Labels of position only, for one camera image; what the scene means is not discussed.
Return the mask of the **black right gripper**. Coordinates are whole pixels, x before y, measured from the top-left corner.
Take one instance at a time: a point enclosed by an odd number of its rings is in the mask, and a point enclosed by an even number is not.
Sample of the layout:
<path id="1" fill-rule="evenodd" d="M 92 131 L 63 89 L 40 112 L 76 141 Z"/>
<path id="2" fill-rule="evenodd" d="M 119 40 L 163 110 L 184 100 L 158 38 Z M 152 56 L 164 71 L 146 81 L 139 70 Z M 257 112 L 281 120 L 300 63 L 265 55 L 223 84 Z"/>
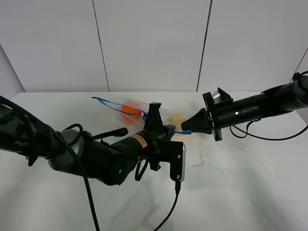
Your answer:
<path id="1" fill-rule="evenodd" d="M 222 140 L 222 128 L 236 125 L 238 122 L 238 103 L 221 88 L 217 91 L 222 96 L 222 101 L 214 104 L 210 92 L 203 94 L 205 108 L 202 108 L 190 119 L 181 123 L 183 131 L 195 133 L 214 134 L 215 141 Z"/>

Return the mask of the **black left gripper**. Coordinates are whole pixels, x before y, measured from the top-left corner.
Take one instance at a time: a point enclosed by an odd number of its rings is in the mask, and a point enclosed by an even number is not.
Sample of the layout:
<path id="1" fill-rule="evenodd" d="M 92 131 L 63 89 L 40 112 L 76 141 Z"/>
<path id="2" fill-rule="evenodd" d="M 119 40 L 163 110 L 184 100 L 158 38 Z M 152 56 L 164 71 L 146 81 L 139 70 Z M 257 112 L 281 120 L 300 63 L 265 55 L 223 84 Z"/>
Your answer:
<path id="1" fill-rule="evenodd" d="M 151 109 L 160 108 L 161 103 L 151 103 Z M 143 130 L 138 133 L 142 138 L 144 138 L 148 144 L 147 151 L 141 155 L 141 160 L 138 163 L 138 166 L 141 166 L 141 163 L 145 161 L 143 170 L 150 165 L 150 169 L 158 171 L 160 169 L 160 162 L 170 162 L 170 144 L 172 142 L 171 138 L 173 137 L 172 132 L 174 131 L 175 126 L 172 125 L 163 125 L 158 128 L 153 128 L 149 123 L 146 123 Z"/>

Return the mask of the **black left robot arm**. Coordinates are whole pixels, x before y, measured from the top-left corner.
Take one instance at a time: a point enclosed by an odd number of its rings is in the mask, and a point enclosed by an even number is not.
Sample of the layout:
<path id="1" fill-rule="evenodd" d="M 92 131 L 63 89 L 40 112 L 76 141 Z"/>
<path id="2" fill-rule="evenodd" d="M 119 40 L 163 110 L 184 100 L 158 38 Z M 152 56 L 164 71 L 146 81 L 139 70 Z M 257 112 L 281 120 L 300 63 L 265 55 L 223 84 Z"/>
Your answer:
<path id="1" fill-rule="evenodd" d="M 182 182 L 185 176 L 185 146 L 172 141 L 175 127 L 164 125 L 160 104 L 151 103 L 142 131 L 129 135 L 126 128 L 96 136 L 68 127 L 53 130 L 29 112 L 1 98 L 0 147 L 25 156 L 28 165 L 42 157 L 50 167 L 73 175 L 97 179 L 106 185 L 120 185 L 130 172 L 140 180 L 146 168 L 158 171 L 161 162 L 170 164 L 170 178 Z"/>

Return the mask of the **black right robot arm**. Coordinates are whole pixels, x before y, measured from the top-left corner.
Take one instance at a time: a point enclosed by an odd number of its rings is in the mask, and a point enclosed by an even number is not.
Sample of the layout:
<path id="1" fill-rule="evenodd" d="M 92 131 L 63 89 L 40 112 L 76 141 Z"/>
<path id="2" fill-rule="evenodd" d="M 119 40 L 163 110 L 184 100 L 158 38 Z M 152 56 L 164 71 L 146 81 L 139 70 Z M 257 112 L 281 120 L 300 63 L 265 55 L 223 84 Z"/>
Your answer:
<path id="1" fill-rule="evenodd" d="M 220 141 L 223 128 L 306 108 L 308 78 L 296 77 L 291 83 L 237 101 L 218 88 L 214 93 L 204 93 L 203 100 L 205 108 L 182 122 L 181 128 L 184 131 L 213 134 L 215 140 Z"/>

